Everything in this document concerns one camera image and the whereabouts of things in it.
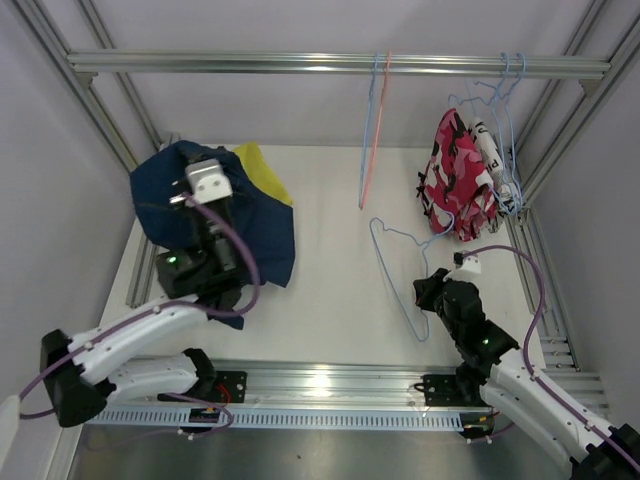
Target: navy blue cloth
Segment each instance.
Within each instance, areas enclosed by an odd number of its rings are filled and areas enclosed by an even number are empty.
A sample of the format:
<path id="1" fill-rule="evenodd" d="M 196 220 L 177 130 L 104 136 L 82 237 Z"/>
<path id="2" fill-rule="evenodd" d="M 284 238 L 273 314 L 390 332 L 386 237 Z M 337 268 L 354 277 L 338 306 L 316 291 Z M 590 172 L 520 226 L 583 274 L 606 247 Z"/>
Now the navy blue cloth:
<path id="1" fill-rule="evenodd" d="M 169 250 L 197 245 L 193 217 L 184 209 L 175 209 L 169 199 L 179 193 L 173 183 L 184 180 L 188 163 L 210 158 L 220 162 L 231 182 L 229 213 L 256 260 L 261 283 L 285 287 L 295 261 L 293 209 L 259 190 L 238 156 L 223 147 L 213 149 L 182 140 L 131 172 L 133 204 L 144 233 L 151 242 Z M 248 273 L 244 281 L 250 281 Z"/>

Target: clothing rod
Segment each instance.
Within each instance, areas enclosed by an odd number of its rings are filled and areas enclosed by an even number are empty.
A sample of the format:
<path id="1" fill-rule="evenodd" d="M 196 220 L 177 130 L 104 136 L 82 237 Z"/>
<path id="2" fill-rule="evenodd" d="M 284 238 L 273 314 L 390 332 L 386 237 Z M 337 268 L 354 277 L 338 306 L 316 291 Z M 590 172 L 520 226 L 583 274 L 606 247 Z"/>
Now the clothing rod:
<path id="1" fill-rule="evenodd" d="M 76 72 L 181 73 L 333 73 L 370 74 L 374 54 L 257 53 L 169 50 L 77 50 L 68 55 Z M 572 56 L 526 57 L 527 78 L 601 79 L 610 68 L 603 59 Z M 384 72 L 384 62 L 378 71 Z M 510 60 L 511 77 L 522 72 L 522 60 Z M 391 60 L 394 75 L 500 77 L 506 69 L 501 56 L 398 55 Z"/>

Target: red and white patterned garment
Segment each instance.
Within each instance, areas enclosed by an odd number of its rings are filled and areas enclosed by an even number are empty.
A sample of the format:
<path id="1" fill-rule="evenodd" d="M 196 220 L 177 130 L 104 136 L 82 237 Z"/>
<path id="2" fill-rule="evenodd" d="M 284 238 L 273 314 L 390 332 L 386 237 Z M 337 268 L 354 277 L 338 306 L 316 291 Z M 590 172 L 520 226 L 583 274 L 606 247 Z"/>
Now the red and white patterned garment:
<path id="1" fill-rule="evenodd" d="M 455 216 L 453 230 L 463 242 L 497 226 L 493 180 L 455 108 L 442 117 L 431 159 L 419 176 L 418 195 L 434 232 L 449 226 L 446 212 Z"/>

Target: yellow cloth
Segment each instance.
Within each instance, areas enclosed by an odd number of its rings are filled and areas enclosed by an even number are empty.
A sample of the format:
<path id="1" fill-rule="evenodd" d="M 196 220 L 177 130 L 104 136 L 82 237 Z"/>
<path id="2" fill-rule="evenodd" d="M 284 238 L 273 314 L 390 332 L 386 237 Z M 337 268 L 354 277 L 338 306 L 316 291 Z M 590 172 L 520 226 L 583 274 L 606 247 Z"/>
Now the yellow cloth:
<path id="1" fill-rule="evenodd" d="M 271 167 L 264 161 L 260 147 L 256 142 L 245 143 L 233 150 L 238 155 L 242 168 L 249 180 L 258 189 L 272 198 L 281 201 L 285 205 L 292 206 L 293 198 L 275 174 Z"/>

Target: hanging garment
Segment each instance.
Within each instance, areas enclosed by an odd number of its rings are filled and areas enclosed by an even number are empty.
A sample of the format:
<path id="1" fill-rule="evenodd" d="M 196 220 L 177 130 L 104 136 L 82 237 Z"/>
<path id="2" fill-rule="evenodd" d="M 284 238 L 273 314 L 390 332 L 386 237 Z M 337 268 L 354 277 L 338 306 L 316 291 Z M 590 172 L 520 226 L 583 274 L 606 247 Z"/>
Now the hanging garment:
<path id="1" fill-rule="evenodd" d="M 493 188 L 500 196 L 502 205 L 498 202 L 498 211 L 501 216 L 505 216 L 514 210 L 514 196 L 517 198 L 518 195 L 518 190 L 511 178 L 511 172 L 508 169 L 507 171 L 504 170 L 504 162 L 500 158 L 498 146 L 482 119 L 474 118 L 468 132 L 473 139 L 474 145 L 482 155 L 482 160 L 489 175 L 493 179 Z"/>
<path id="2" fill-rule="evenodd" d="M 418 195 L 434 232 L 447 229 L 446 212 L 455 216 L 453 229 L 463 242 L 477 238 L 484 228 L 496 228 L 493 180 L 455 108 L 442 117 L 431 159 L 419 177 Z"/>
<path id="3" fill-rule="evenodd" d="M 233 189 L 228 204 L 232 226 L 253 254 L 261 284 L 285 287 L 295 261 L 293 202 L 257 145 L 247 145 L 239 153 L 243 161 L 224 147 L 209 148 L 184 140 L 169 145 L 131 172 L 136 215 L 154 244 L 168 250 L 196 246 L 198 229 L 193 216 L 174 208 L 169 199 L 180 193 L 173 183 L 184 179 L 190 161 L 215 158 Z M 249 281 L 247 273 L 244 283 Z M 224 319 L 223 323 L 238 329 L 243 325 L 241 318 Z"/>

